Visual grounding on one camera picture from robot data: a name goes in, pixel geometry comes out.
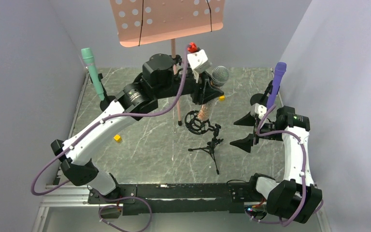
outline yellow cube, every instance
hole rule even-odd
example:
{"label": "yellow cube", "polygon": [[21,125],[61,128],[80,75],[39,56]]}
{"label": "yellow cube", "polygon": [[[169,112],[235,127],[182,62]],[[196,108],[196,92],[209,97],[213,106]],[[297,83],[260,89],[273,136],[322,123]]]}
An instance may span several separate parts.
{"label": "yellow cube", "polygon": [[116,142],[118,142],[118,143],[120,143],[122,141],[120,135],[118,135],[118,134],[114,137],[114,140],[116,140]]}

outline red object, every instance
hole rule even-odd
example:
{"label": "red object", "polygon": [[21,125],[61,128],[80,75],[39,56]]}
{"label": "red object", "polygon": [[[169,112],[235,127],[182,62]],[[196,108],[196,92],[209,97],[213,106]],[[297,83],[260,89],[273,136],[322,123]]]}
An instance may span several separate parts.
{"label": "red object", "polygon": [[187,50],[190,52],[190,53],[195,53],[195,52],[198,52],[198,47],[195,43],[191,42],[190,43],[190,47],[187,48]]}

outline white wall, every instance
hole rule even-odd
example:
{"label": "white wall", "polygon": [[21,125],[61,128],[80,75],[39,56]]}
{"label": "white wall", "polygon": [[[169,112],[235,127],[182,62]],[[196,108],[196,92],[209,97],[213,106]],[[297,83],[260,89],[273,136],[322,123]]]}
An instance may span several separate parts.
{"label": "white wall", "polygon": [[[47,0],[0,0],[0,232],[28,232],[30,183],[70,129],[84,68]],[[53,180],[53,166],[38,189]]]}
{"label": "white wall", "polygon": [[[171,53],[170,41],[121,46],[109,0],[50,1],[76,47],[91,47],[99,67],[141,67],[155,53]],[[274,67],[310,2],[226,0],[224,27],[180,38],[177,50],[196,42],[216,65]]]}
{"label": "white wall", "polygon": [[371,231],[371,1],[313,0],[281,61],[333,231]]}

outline marble floor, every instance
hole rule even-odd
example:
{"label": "marble floor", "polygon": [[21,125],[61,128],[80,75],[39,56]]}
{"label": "marble floor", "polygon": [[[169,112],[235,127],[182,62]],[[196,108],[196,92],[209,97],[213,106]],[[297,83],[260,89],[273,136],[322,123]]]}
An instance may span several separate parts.
{"label": "marble floor", "polygon": [[[219,138],[224,142],[215,149],[220,175],[210,156],[188,148],[205,146],[212,133],[194,135],[177,125],[177,109],[165,115],[143,118],[118,134],[123,142],[113,138],[96,154],[93,161],[99,169],[112,173],[121,184],[146,183],[219,183],[231,179],[247,181],[255,173],[273,176],[281,181],[284,175],[282,142],[261,140],[251,153],[229,145],[245,138],[251,127],[234,126],[233,122],[249,112],[251,96],[263,92],[271,80],[269,68],[230,68],[229,81],[223,86],[225,101],[217,101],[211,122],[222,126]],[[102,80],[109,95],[115,95],[131,83],[140,68],[102,68]],[[160,100],[159,109],[168,107],[173,98]],[[74,125],[73,135],[87,126],[100,113],[99,98],[93,84],[87,83]],[[191,110],[199,110],[189,96],[180,99],[182,118]]]}

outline silver microphone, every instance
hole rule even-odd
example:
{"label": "silver microphone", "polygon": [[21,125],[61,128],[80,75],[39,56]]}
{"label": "silver microphone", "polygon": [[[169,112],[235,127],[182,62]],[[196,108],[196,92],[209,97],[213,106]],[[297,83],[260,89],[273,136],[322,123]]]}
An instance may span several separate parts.
{"label": "silver microphone", "polygon": [[[229,71],[224,66],[218,66],[213,69],[211,73],[212,81],[211,84],[219,89],[228,81]],[[212,99],[209,102],[203,104],[197,115],[199,120],[206,121],[210,118],[211,112],[213,111],[216,99]]]}

